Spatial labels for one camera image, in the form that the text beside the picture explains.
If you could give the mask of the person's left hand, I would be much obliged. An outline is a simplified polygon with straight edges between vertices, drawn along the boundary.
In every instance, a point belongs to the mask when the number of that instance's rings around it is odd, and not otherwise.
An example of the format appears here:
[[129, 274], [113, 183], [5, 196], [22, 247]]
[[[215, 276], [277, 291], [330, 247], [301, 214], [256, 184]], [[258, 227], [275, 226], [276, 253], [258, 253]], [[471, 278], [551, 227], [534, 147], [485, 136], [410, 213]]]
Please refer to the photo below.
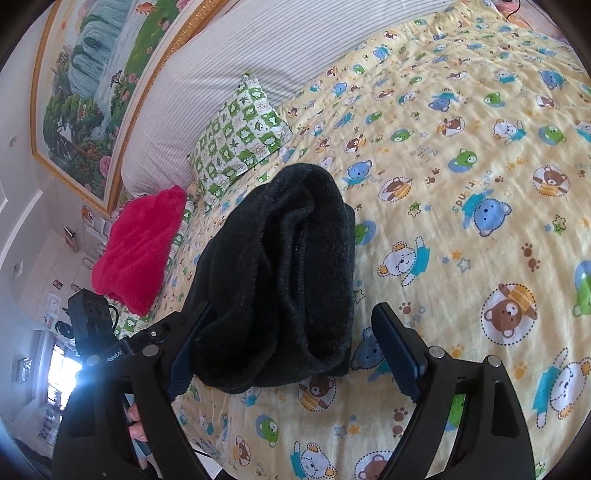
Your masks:
[[140, 468], [145, 470], [147, 469], [147, 457], [150, 452], [149, 445], [147, 444], [147, 437], [145, 436], [136, 404], [130, 400], [129, 395], [125, 396], [125, 400], [128, 403], [128, 407], [126, 409], [128, 433], [137, 455]]

